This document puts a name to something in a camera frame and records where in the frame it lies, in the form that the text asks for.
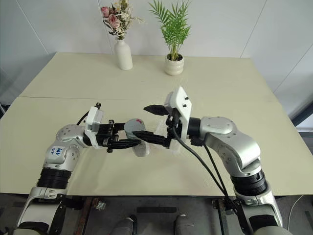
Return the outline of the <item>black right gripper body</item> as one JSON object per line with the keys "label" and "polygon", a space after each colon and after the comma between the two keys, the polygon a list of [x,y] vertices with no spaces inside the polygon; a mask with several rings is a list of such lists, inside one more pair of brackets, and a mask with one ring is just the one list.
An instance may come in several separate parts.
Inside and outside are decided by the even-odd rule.
{"label": "black right gripper body", "polygon": [[172,110],[172,113],[168,115],[166,120],[167,125],[167,137],[165,139],[165,147],[170,148],[171,140],[177,140],[182,145],[183,141],[180,137],[182,124],[180,121],[180,113],[177,108]]}

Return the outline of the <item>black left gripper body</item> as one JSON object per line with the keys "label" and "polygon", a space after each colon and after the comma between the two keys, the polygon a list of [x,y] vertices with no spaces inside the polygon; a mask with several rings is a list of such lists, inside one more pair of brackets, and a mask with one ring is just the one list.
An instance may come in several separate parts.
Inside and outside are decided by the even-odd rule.
{"label": "black left gripper body", "polygon": [[109,120],[108,124],[100,124],[96,140],[100,147],[107,149],[107,152],[113,152],[113,144],[118,141],[117,123],[114,120]]}

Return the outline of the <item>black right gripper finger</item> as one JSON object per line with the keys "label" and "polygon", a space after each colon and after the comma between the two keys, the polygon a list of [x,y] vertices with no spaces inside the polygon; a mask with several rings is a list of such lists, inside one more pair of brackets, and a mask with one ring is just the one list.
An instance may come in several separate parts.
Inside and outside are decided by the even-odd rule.
{"label": "black right gripper finger", "polygon": [[144,107],[143,110],[157,116],[165,116],[169,114],[163,105],[149,105]]}
{"label": "black right gripper finger", "polygon": [[169,147],[169,140],[166,137],[156,135],[153,132],[141,130],[133,131],[133,134],[145,142],[162,145],[163,147]]}

